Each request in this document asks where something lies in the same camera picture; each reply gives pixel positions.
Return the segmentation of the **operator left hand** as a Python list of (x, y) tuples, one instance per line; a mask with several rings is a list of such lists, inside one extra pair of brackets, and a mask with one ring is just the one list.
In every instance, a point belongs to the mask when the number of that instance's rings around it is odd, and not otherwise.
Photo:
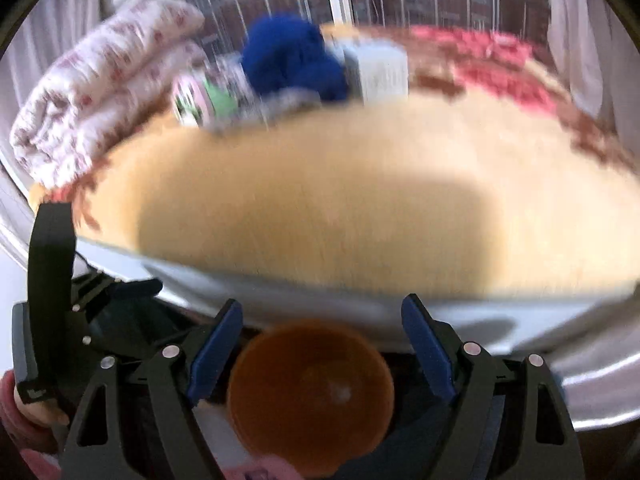
[(19, 450), (47, 454), (58, 452), (53, 427), (66, 426), (70, 420), (55, 400), (25, 404), (17, 393), (14, 373), (7, 370), (1, 378), (1, 426)]

